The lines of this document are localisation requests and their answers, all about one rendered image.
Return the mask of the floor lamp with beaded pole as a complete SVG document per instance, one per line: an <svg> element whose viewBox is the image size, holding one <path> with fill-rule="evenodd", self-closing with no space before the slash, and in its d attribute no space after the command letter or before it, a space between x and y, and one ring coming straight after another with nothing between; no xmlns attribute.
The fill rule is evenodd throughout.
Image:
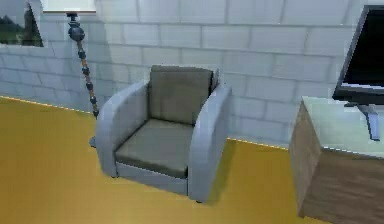
<svg viewBox="0 0 384 224"><path fill-rule="evenodd" d="M39 0L44 14L64 13L69 19L68 36L76 43L77 54L81 61L81 70L84 75L85 86L89 93L89 101L92 105L92 113L98 118L99 108L97 97L94 93L94 85L91 81L90 69L88 67L86 51L82 41L85 38L85 31L82 29L77 17L80 13L92 14L96 12L95 0Z"/></svg>

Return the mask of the brown wooden cabinet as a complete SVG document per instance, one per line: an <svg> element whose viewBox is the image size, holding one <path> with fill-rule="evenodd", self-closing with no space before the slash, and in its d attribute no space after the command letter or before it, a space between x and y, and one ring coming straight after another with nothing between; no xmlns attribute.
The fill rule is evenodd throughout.
<svg viewBox="0 0 384 224"><path fill-rule="evenodd" d="M332 224L384 224L384 106L380 139L343 101L304 96L289 144L297 215Z"/></svg>

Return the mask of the black television set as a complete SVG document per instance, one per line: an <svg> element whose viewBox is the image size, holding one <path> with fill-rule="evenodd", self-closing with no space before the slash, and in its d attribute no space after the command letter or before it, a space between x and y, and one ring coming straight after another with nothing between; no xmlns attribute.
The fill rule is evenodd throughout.
<svg viewBox="0 0 384 224"><path fill-rule="evenodd" d="M363 6L332 98L357 107L365 115L370 139L380 140L373 106L384 105L384 4Z"/></svg>

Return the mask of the window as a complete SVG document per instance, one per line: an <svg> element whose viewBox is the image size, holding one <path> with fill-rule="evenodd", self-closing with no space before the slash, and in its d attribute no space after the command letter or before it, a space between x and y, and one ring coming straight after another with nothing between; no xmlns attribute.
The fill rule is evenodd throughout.
<svg viewBox="0 0 384 224"><path fill-rule="evenodd" d="M30 0L0 0L0 44L43 47Z"/></svg>

